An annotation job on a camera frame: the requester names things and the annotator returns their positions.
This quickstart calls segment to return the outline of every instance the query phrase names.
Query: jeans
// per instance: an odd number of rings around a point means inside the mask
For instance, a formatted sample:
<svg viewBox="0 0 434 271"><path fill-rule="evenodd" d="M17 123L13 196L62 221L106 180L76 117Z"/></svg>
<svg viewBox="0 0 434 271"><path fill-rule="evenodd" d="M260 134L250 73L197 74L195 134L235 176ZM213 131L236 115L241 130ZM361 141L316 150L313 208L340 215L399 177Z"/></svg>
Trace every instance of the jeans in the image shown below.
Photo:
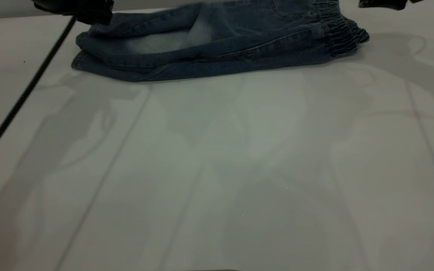
<svg viewBox="0 0 434 271"><path fill-rule="evenodd" d="M338 0L197 3L115 14L77 37L72 67L130 82L197 78L327 62L368 40Z"/></svg>

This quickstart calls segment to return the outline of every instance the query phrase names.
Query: white tabletop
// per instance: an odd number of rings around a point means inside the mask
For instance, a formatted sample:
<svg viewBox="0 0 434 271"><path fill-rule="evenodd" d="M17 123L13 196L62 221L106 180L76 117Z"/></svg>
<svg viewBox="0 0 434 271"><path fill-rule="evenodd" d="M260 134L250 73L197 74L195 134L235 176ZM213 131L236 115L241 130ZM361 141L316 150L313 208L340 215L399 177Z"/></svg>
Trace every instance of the white tabletop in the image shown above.
<svg viewBox="0 0 434 271"><path fill-rule="evenodd" d="M0 141L0 271L434 271L434 1L360 52L153 84L70 68ZM0 122L67 17L0 19Z"/></svg>

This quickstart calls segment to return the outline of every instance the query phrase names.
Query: black cable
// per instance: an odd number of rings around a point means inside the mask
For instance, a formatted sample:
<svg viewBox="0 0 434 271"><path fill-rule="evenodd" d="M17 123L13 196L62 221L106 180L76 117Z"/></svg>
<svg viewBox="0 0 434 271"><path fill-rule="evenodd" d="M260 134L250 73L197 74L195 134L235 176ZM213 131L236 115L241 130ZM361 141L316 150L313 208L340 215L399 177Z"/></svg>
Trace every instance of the black cable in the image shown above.
<svg viewBox="0 0 434 271"><path fill-rule="evenodd" d="M31 82L29 83L28 87L26 87L23 94L21 94L18 101L14 104L11 111L9 112L7 117L5 118L5 121L3 121L3 123L0 125L0 139L3 136L3 134L5 133L6 129L11 124L14 117L17 115L19 110L22 108L22 106L24 105L24 103L28 99L31 92L33 92L33 89L35 88L38 81L41 79L41 76L44 74L44 71L46 70L48 65L50 65L50 62L53 59L53 57L55 57L55 54L58 52L58 49L61 47L61 45L65 41L65 38L68 36L69 31L71 31L71 29L73 28L76 20L77 20L76 16L71 17L71 20L69 21L67 27L65 28L63 33L61 33L61 36L58 38L58 41L56 41L56 43L53 45L53 48L51 49L50 53L45 58L43 64L41 64L40 68L38 69L38 71L34 75L33 79L31 79Z"/></svg>

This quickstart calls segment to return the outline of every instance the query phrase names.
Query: faded denim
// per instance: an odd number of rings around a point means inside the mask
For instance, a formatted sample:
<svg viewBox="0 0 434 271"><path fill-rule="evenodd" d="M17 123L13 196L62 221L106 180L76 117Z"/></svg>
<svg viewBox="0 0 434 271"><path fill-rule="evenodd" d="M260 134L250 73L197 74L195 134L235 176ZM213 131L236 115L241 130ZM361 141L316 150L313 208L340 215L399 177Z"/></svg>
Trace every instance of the faded denim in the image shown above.
<svg viewBox="0 0 434 271"><path fill-rule="evenodd" d="M322 63L369 35L338 0L243 0L115 14L77 37L72 67L124 81L196 78Z"/></svg>

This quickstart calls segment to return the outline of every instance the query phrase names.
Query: white surface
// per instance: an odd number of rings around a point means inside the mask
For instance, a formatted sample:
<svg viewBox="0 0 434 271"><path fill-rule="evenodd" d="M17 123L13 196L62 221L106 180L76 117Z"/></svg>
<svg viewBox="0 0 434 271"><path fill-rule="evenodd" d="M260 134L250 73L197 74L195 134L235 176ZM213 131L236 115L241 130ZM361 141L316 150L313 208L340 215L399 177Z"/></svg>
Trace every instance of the white surface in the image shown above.
<svg viewBox="0 0 434 271"><path fill-rule="evenodd" d="M72 71L78 24L0 142L0 271L434 271L434 2L341 7L358 55L155 84ZM0 19L0 122L66 22Z"/></svg>

